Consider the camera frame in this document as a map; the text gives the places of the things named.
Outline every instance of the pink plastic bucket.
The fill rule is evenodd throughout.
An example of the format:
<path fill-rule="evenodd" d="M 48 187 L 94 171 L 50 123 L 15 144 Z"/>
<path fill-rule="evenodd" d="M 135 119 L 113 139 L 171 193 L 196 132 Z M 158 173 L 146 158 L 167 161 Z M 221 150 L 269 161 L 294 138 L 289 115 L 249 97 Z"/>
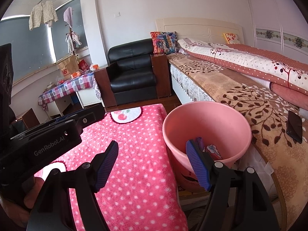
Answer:
<path fill-rule="evenodd" d="M 247 151 L 251 129 L 245 117 L 218 102 L 190 102 L 172 110 L 164 120 L 164 140 L 172 152 L 170 160 L 180 185 L 199 192 L 199 186 L 185 152 L 186 142 L 202 137 L 205 146 L 215 145 L 223 162 L 231 167 Z"/>

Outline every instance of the orange box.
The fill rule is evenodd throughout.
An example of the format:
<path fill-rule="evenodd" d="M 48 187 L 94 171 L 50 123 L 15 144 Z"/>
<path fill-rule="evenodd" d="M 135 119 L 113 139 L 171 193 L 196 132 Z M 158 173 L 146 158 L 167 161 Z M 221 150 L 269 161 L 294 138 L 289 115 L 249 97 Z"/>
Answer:
<path fill-rule="evenodd" d="M 90 70 L 91 71 L 95 71 L 95 70 L 97 70 L 97 69 L 99 69 L 100 67 L 98 66 L 98 64 L 92 64 L 91 66 L 90 66 Z"/>
<path fill-rule="evenodd" d="M 74 78 L 76 78 L 76 77 L 79 77 L 79 76 L 81 76 L 81 72 L 80 72 L 80 71 L 77 71 L 77 72 L 75 72 L 75 73 L 73 73 L 73 74 L 70 75 L 70 77 L 71 77 L 72 79 L 74 79 Z"/>

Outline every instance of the white cardigan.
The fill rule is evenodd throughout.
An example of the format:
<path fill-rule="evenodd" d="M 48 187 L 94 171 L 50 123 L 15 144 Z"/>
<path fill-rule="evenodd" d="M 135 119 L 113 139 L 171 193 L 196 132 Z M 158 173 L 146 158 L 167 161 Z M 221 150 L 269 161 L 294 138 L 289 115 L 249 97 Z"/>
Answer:
<path fill-rule="evenodd" d="M 57 13 L 54 9 L 52 1 L 46 1 L 45 4 L 39 3 L 34 6 L 29 19 L 29 29 L 37 28 L 41 23 L 52 25 L 52 21 L 57 21 Z"/>

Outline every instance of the blue gripper pad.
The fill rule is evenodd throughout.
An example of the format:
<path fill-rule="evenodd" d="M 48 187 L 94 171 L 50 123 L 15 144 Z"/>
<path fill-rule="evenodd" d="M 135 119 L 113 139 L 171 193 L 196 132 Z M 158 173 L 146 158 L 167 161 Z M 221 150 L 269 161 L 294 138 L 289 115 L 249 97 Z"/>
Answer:
<path fill-rule="evenodd" d="M 99 191 L 101 188 L 103 188 L 106 185 L 108 177 L 112 171 L 112 168 L 119 154 L 118 144 L 115 142 L 110 147 L 110 149 L 106 149 L 105 154 L 106 154 L 106 157 L 97 171 L 97 180 L 94 185 L 97 191 Z"/>
<path fill-rule="evenodd" d="M 186 142 L 186 154 L 200 186 L 209 191 L 212 187 L 209 172 L 202 161 L 202 151 L 199 150 L 197 145 L 193 144 L 192 140 Z"/>

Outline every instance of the checkered tablecloth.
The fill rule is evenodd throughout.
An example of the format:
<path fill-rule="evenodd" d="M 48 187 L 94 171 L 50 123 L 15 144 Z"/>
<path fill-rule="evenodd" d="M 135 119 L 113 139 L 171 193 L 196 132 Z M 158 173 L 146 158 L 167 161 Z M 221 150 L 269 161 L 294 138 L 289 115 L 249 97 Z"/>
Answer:
<path fill-rule="evenodd" d="M 75 79 L 70 79 L 40 95 L 38 98 L 38 104 L 41 105 L 44 110 L 48 110 L 47 103 L 53 102 L 56 99 L 69 95 L 78 90 L 91 88 L 93 87 L 94 81 L 95 78 L 93 73 L 84 74 L 80 77 L 76 77 Z"/>

